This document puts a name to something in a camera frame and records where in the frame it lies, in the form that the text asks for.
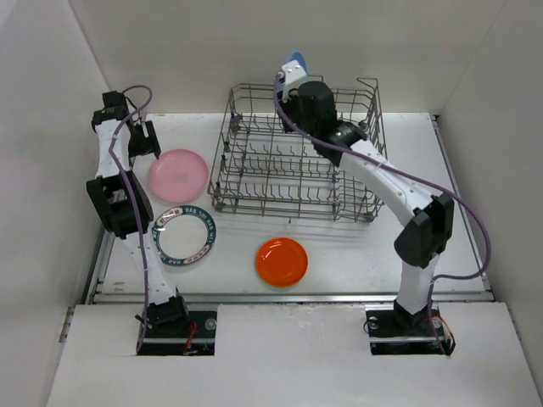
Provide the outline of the white plate teal lettered rim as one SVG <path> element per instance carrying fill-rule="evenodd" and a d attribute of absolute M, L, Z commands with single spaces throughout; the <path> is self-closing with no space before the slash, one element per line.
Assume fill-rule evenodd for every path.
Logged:
<path fill-rule="evenodd" d="M 216 241 L 216 223 L 204 209 L 181 205 L 166 210 L 154 223 L 153 239 L 163 263 L 187 267 L 203 259 Z"/>

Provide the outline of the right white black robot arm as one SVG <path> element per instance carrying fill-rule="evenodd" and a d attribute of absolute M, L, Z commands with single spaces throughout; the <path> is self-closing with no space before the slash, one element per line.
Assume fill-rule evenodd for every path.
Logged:
<path fill-rule="evenodd" d="M 323 158 L 374 192 L 401 224 L 394 241 L 402 272 L 393 323 L 399 332 L 413 333 L 423 325 L 423 312 L 431 310 L 435 268 L 452 235 L 452 197 L 432 194 L 374 147 L 365 126 L 341 120 L 324 82 L 275 81 L 274 104 L 287 132 L 307 137 Z"/>

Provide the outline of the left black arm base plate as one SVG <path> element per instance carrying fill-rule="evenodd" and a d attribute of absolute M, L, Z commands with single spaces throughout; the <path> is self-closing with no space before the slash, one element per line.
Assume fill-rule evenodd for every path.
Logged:
<path fill-rule="evenodd" d="M 145 333 L 138 356 L 213 356 L 217 310 L 193 310 L 187 321 L 170 322 Z"/>

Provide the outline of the small orange plate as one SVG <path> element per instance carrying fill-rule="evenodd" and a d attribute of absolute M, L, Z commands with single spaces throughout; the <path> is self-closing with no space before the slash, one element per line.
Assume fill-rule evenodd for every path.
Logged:
<path fill-rule="evenodd" d="M 298 284 L 309 267 L 304 247 L 289 237 L 276 237 L 263 243 L 255 256 L 255 269 L 260 279 L 275 288 Z"/>

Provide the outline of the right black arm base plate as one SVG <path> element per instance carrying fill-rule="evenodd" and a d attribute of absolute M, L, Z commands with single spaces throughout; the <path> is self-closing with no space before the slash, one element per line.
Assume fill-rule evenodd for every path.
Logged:
<path fill-rule="evenodd" d="M 438 310 L 432 319 L 423 311 L 400 315 L 393 309 L 366 311 L 364 330 L 369 336 L 372 355 L 446 355 L 456 348 L 456 339 Z"/>

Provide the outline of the blue plate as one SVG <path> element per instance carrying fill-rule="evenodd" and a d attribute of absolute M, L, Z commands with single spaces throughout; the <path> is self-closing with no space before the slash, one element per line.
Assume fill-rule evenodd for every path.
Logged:
<path fill-rule="evenodd" d="M 300 67 L 303 68 L 303 70 L 308 73 L 309 70 L 307 68 L 307 63 L 305 61 L 305 58 L 303 56 L 303 54 L 299 51 L 295 51 L 293 53 L 291 53 L 287 58 L 286 58 L 286 63 L 291 63 L 291 62 L 296 62 Z"/>

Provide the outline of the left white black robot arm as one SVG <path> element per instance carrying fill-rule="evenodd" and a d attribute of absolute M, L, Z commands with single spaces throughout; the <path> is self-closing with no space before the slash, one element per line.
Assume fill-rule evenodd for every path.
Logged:
<path fill-rule="evenodd" d="M 104 106 L 91 121 L 98 136 L 98 169 L 86 190 L 105 230 L 125 245 L 142 274 L 143 327 L 177 337 L 188 330 L 190 316 L 184 298 L 165 278 L 152 236 L 152 205 L 132 169 L 136 157 L 161 154 L 154 125 L 141 119 L 153 96 L 148 86 L 143 89 L 148 98 L 140 107 L 130 102 L 127 90 L 102 94 Z"/>

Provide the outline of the pink plate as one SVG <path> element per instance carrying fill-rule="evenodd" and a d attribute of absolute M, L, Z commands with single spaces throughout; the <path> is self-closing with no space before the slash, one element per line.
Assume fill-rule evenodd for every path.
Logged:
<path fill-rule="evenodd" d="M 184 204 L 198 198 L 209 180 L 205 160 L 192 150 L 178 148 L 164 152 L 148 170 L 148 187 L 163 201 Z"/>

